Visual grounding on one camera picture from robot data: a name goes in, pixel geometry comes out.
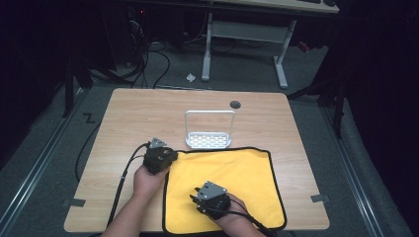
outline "metal mechanical part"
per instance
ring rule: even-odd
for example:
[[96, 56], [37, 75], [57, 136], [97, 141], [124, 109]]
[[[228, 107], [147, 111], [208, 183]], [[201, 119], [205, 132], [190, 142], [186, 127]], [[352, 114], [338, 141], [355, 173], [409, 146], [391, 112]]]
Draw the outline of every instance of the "metal mechanical part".
[[217, 220], [226, 215], [225, 211], [230, 208], [230, 197], [227, 189], [206, 181], [202, 188], [195, 188], [198, 192], [190, 196], [197, 204], [197, 210], [210, 218]]
[[157, 174], [172, 165], [178, 159], [178, 152], [164, 147], [167, 143], [154, 137], [147, 147], [142, 164], [150, 174]]

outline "black tape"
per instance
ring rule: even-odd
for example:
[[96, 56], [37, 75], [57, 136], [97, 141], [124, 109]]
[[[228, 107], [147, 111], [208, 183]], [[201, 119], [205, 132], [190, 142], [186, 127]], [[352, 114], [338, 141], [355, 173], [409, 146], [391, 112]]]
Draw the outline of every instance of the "black tape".
[[83, 207], [85, 202], [86, 202], [86, 200], [84, 200], [84, 199], [66, 198], [66, 199], [62, 202], [62, 206], [70, 206], [70, 205], [74, 205], [74, 206], [80, 206], [80, 207]]
[[323, 203], [330, 201], [330, 198], [328, 195], [316, 195], [316, 196], [311, 196], [311, 200], [313, 202], [319, 202], [319, 201], [323, 201]]

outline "white basket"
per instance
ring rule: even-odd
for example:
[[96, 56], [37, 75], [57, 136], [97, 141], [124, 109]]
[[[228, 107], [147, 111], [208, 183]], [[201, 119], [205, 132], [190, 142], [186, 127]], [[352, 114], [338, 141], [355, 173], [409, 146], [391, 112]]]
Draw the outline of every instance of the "white basket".
[[[214, 131], [189, 131], [188, 115], [190, 114], [231, 114], [231, 124], [229, 132]], [[234, 124], [234, 111], [186, 111], [186, 143], [192, 149], [224, 149], [231, 143], [231, 131]]]

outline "yellow cloth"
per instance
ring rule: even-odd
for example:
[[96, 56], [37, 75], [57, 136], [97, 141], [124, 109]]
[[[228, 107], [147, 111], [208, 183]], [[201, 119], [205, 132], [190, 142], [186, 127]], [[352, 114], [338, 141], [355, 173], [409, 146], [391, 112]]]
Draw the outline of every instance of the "yellow cloth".
[[246, 203], [249, 213], [268, 228], [284, 228], [287, 222], [276, 186], [269, 151], [252, 147], [179, 152], [166, 181], [163, 229], [172, 234], [219, 231], [197, 211], [189, 195], [205, 181], [227, 189]]

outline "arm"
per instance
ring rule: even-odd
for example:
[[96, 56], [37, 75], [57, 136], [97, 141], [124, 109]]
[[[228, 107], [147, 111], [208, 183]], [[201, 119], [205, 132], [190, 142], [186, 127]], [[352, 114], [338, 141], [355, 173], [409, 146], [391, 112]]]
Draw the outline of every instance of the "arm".
[[[246, 213], [244, 201], [228, 194], [231, 199], [229, 210]], [[265, 237], [246, 217], [236, 214], [227, 214], [214, 222], [231, 237]]]
[[140, 166], [135, 171], [131, 198], [102, 236], [137, 237], [145, 209], [151, 198], [159, 190], [167, 172], [169, 172], [169, 169], [151, 175], [144, 166]]

